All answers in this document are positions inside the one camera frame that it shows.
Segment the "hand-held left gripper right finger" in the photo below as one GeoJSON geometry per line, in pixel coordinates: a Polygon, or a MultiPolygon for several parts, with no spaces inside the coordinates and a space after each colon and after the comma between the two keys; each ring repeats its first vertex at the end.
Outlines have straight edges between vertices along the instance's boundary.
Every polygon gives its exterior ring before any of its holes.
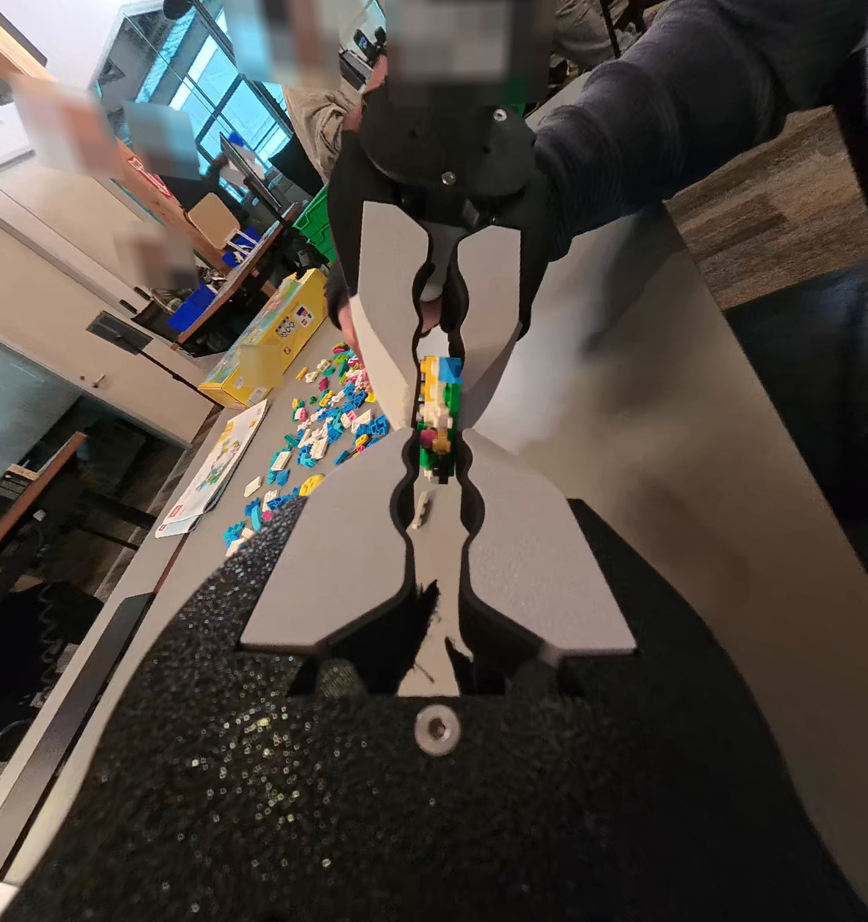
{"type": "Polygon", "coordinates": [[[489,661],[629,655],[636,640],[565,495],[481,433],[463,433],[460,625],[489,661]]]}

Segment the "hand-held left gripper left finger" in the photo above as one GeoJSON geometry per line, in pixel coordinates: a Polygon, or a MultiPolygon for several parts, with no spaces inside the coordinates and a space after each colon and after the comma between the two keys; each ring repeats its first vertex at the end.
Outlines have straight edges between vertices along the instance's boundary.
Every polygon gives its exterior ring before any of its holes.
{"type": "Polygon", "coordinates": [[[391,431],[306,498],[240,637],[245,651],[317,655],[388,614],[415,583],[416,433],[391,431]]]}

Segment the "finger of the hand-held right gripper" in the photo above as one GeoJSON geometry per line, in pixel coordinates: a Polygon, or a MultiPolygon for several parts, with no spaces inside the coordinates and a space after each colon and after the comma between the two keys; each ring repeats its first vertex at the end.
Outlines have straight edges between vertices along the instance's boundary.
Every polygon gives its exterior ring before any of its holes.
{"type": "Polygon", "coordinates": [[[372,390],[395,429],[416,407],[421,318],[414,286],[428,262],[428,231],[399,207],[364,203],[353,323],[372,390]]]}
{"type": "Polygon", "coordinates": [[[455,256],[460,307],[448,341],[451,356],[463,361],[459,429],[465,431],[494,397],[522,330],[520,232],[488,226],[460,239],[455,256]]]}

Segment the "colourful toy brick build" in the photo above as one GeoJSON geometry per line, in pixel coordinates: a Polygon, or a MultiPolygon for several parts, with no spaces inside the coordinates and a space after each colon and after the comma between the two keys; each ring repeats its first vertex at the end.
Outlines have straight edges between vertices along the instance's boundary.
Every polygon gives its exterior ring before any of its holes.
{"type": "Polygon", "coordinates": [[[463,395],[463,363],[446,356],[420,362],[416,430],[419,466],[431,483],[446,484],[454,475],[458,422],[463,395]]]}

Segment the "person's right forearm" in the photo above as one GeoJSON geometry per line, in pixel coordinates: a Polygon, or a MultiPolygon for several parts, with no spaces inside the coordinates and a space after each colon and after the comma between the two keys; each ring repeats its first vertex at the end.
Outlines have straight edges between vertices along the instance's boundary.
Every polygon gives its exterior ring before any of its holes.
{"type": "Polygon", "coordinates": [[[540,122],[550,261],[776,137],[818,104],[867,29],[866,1],[670,2],[540,122]]]}

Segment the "white desk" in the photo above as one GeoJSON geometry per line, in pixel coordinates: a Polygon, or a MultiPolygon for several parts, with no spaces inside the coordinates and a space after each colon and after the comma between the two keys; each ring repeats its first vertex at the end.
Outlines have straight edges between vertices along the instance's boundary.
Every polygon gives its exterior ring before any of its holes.
{"type": "MultiPolygon", "coordinates": [[[[415,583],[317,655],[240,637],[306,500],[140,627],[0,920],[868,920],[868,577],[660,209],[551,302],[470,430],[565,495],[636,640],[489,661],[463,433],[415,583]]],[[[424,227],[426,356],[456,248],[424,227]]]]}

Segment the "person's right hand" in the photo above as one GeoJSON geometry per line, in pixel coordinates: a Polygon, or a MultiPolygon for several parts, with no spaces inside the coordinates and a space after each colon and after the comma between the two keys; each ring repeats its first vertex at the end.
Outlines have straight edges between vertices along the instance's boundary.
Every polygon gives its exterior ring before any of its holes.
{"type": "Polygon", "coordinates": [[[341,334],[348,347],[354,352],[359,363],[366,366],[366,361],[361,352],[358,335],[355,329],[351,299],[345,294],[337,310],[337,323],[341,334]]]}

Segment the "green plastic crate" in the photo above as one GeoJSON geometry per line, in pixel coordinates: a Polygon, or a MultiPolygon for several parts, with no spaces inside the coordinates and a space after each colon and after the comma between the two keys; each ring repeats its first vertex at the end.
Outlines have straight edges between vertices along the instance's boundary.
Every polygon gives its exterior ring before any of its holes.
{"type": "Polygon", "coordinates": [[[322,256],[326,264],[337,261],[330,231],[327,204],[328,187],[324,186],[293,223],[293,228],[322,256]]]}

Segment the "yellow toy brick box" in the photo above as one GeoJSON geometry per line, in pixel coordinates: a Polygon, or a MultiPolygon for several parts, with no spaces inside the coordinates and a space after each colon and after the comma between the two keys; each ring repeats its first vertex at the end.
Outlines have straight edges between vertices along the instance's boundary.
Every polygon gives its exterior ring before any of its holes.
{"type": "Polygon", "coordinates": [[[197,391],[227,409],[247,409],[278,388],[327,316],[321,269],[284,279],[197,391]]]}

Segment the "pile of toy bricks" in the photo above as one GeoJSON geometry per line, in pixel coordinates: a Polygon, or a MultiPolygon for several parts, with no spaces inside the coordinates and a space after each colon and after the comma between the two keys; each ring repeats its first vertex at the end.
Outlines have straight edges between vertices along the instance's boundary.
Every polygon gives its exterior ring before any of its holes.
{"type": "Polygon", "coordinates": [[[255,467],[227,487],[232,517],[221,534],[232,557],[294,500],[305,499],[330,473],[382,441],[391,424],[353,348],[334,344],[297,370],[288,397],[271,398],[256,437],[255,467]]]}

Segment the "instruction booklet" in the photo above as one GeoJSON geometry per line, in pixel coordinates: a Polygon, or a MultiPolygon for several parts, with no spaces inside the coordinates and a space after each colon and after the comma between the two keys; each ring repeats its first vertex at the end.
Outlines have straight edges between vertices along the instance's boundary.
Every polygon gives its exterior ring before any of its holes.
{"type": "Polygon", "coordinates": [[[265,398],[225,423],[202,466],[154,529],[154,538],[188,533],[215,506],[268,409],[265,398]]]}

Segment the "black monitor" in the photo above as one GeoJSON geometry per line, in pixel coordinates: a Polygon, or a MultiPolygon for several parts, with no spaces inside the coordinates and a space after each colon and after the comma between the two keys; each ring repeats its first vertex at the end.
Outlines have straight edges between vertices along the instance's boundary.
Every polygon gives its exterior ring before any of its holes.
{"type": "Polygon", "coordinates": [[[276,217],[281,216],[281,205],[269,190],[265,172],[255,153],[243,143],[241,136],[220,134],[220,155],[225,164],[220,168],[220,178],[238,189],[245,188],[254,199],[276,217]]]}

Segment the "tan chair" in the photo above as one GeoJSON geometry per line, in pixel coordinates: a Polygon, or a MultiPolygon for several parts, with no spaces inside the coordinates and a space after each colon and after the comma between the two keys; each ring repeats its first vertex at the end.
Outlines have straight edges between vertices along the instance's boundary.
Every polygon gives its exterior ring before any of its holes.
{"type": "Polygon", "coordinates": [[[223,251],[242,230],[239,220],[216,193],[205,194],[190,209],[186,219],[214,248],[223,251]]]}

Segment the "blue plastic bin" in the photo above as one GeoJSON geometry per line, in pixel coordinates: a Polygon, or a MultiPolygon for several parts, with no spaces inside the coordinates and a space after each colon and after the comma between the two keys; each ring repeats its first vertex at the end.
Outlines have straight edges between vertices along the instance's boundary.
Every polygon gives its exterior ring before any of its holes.
{"type": "Polygon", "coordinates": [[[166,324],[178,333],[185,333],[197,323],[216,298],[217,292],[211,286],[197,287],[174,309],[166,324]]]}

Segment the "large window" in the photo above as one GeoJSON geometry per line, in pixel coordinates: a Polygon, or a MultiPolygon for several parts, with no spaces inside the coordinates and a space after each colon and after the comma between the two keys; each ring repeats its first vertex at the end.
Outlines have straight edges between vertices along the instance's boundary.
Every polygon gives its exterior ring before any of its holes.
{"type": "Polygon", "coordinates": [[[189,2],[170,18],[149,15],[150,24],[130,18],[140,47],[151,63],[136,101],[186,114],[194,134],[199,167],[211,165],[224,140],[232,137],[254,157],[264,177],[277,169],[271,160],[293,138],[278,92],[257,88],[236,68],[223,2],[189,2]]]}

